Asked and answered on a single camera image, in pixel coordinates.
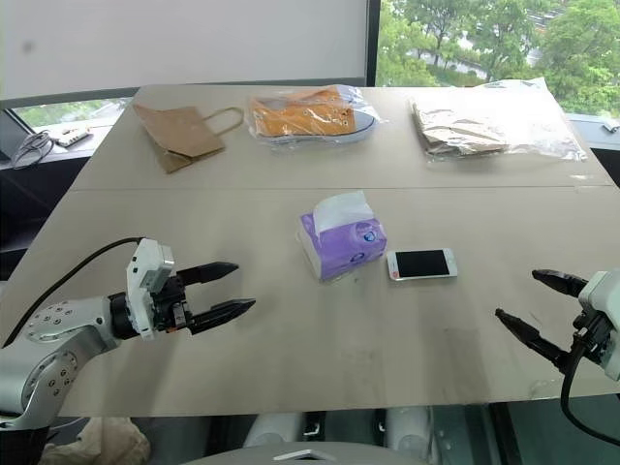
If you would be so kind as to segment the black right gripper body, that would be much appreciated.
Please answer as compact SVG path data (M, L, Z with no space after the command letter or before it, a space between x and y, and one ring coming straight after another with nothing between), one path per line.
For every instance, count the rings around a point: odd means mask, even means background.
M602 311L582 311L573 321L572 353L602 363L611 333L611 321Z

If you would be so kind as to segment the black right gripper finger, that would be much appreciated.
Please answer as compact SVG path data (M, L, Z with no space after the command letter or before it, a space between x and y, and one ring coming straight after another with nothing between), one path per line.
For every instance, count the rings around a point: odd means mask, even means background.
M532 277L552 290L572 297L578 297L588 281L570 273L554 269L534 269Z
M535 327L501 308L495 310L495 317L520 343L550 361L560 373L568 374L574 368L571 354L544 339Z

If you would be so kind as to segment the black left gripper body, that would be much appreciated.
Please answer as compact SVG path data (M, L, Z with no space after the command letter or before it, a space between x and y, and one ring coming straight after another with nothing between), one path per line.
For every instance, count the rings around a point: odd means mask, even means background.
M152 293L153 325L156 330L174 332L191 327L193 316L185 294L187 285L184 273L178 272L166 280L159 292Z

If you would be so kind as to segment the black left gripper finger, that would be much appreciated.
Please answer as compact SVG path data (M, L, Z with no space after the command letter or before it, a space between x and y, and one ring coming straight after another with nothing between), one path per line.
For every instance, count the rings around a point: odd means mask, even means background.
M185 288L195 284L217 281L238 270L236 263L214 262L197 265L176 272L177 284Z
M246 313L255 303L254 298L237 298L213 305L208 311L191 317L190 332L196 335L224 325Z

